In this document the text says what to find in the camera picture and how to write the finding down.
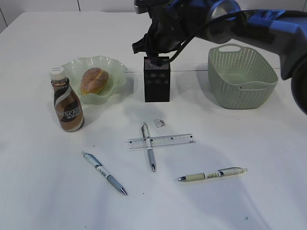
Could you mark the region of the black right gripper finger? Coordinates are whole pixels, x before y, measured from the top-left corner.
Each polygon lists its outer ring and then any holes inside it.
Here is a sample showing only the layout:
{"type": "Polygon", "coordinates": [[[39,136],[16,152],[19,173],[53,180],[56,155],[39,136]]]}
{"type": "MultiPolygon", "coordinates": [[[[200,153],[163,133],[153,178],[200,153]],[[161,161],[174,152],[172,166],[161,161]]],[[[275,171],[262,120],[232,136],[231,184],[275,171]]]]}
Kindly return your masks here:
{"type": "Polygon", "coordinates": [[[164,61],[165,57],[150,57],[150,62],[152,65],[157,66],[157,67],[162,67],[165,64],[164,61]]]}

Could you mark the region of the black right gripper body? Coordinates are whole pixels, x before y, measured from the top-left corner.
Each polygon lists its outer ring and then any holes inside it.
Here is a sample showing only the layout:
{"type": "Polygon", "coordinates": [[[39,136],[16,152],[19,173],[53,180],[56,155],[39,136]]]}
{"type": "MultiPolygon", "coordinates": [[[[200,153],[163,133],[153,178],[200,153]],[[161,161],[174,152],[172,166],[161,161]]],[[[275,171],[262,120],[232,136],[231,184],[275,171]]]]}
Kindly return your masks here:
{"type": "Polygon", "coordinates": [[[181,43],[207,23],[210,0],[151,0],[152,24],[144,37],[132,44],[133,53],[148,56],[177,51],[181,43]]]}

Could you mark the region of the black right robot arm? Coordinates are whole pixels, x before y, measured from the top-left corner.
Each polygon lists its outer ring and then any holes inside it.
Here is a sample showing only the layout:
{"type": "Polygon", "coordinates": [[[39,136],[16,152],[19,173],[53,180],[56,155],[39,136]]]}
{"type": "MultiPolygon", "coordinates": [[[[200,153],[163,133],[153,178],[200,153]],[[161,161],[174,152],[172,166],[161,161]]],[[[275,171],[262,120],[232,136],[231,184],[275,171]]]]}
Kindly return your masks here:
{"type": "Polygon", "coordinates": [[[177,57],[195,37],[216,44],[237,40],[275,53],[281,77],[291,80],[298,107],[307,110],[307,14],[289,10],[242,10],[234,0],[137,0],[137,14],[152,20],[144,37],[132,44],[155,65],[160,54],[177,57]]]}

